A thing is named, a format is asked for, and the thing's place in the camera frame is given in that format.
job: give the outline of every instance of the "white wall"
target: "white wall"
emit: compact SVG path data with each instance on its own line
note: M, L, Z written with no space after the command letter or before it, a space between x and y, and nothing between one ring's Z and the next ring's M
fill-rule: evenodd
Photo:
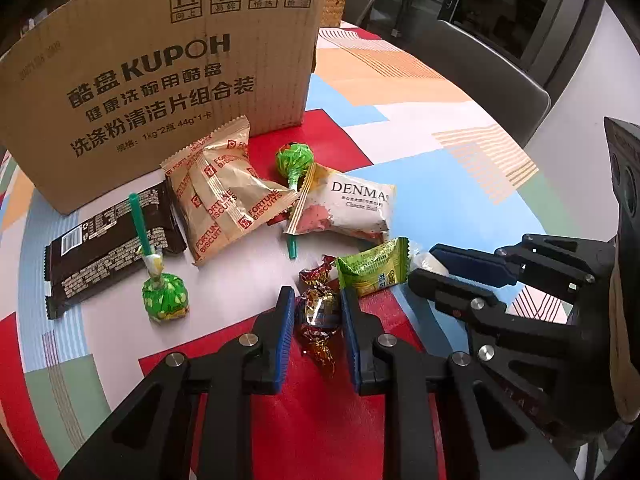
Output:
M599 240L618 228L604 116L640 124L640 56L607 6L573 78L526 147L578 235Z

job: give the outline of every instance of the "colorful tablecloth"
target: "colorful tablecloth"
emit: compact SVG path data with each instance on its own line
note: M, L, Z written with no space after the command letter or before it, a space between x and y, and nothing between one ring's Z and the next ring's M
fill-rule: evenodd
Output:
M302 126L251 140L250 158L261 176L276 178L273 153L281 145L307 142L321 164L396 184L392 235L408 236L427 250L441 242L493 251L526 232L574 232L529 157L437 72L348 25L320 30L317 60ZM9 155L0 175L0 423L43 480L56 477L168 349L191 356L215 351L245 332L251 316L271 308L280 286L296 288L300 269L315 266L322 254L360 249L352 238L309 234L298 238L298 259L290 261L283 224L264 226L201 269L191 265L188 252L167 259L167 271L183 277L190 291L191 313L184 320L149 322L140 301L141 270L50 321L45 245L131 191L160 182L161 171L67 217L34 190ZM497 293L512 314L566 321L565 306L528 286ZM381 316L388 331L434 354L466 349L462 326L405 285L369 298L365 308ZM327 382L295 345L292 360L283 393L252 401L255 477L378 480L381 400L356 397L345 366ZM363 448L364 454L351 451ZM278 454L282 460L274 462ZM301 466L309 454L319 466ZM273 463L286 465L273 470Z

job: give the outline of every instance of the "brown cardboard box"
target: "brown cardboard box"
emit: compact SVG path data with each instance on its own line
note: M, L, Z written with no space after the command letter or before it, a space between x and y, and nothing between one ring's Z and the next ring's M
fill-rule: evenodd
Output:
M299 124L322 0L72 0L0 63L0 144L69 213L220 124Z

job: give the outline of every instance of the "barcode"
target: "barcode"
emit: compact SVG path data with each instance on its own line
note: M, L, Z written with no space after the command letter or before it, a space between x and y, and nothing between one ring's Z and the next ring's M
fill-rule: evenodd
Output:
M73 231L69 231L62 237L62 250L60 256L64 256L74 247L82 243L82 226L79 225Z

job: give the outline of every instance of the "green lollipop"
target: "green lollipop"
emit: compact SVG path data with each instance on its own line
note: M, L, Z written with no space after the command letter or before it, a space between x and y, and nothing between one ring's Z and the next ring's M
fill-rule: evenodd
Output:
M314 154L306 144L293 142L285 144L276 153L276 167L282 176L287 177L289 189L298 190L298 181L313 164ZM295 260L298 256L296 237L287 235L287 249L289 258Z
M146 235L145 219L140 207L140 199L136 193L129 195L131 215L140 238L143 260L149 279L142 286L142 301L146 312L154 321L177 319L186 316L189 311L189 295L184 282L168 272L162 272L162 255L155 254Z

